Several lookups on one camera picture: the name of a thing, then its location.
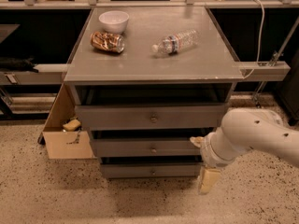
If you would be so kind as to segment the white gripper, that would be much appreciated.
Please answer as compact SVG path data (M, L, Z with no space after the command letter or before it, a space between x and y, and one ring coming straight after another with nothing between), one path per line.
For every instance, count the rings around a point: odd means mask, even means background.
M200 147L202 161L205 164L205 166L201 168L199 175L198 191L200 194L208 194L221 176L221 171L219 169L224 168L235 161L227 161L218 156L212 148L211 138L211 134L208 134L204 138L202 136L192 136L190 138L192 144L196 147Z

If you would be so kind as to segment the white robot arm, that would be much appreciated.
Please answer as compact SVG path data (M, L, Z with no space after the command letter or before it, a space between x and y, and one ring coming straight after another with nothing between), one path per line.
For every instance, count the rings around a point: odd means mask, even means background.
M221 126L205 137L192 136L203 165L199 193L208 194L226 167L241 155L259 150L299 166L299 132L286 128L279 114L269 109L235 108L222 118Z

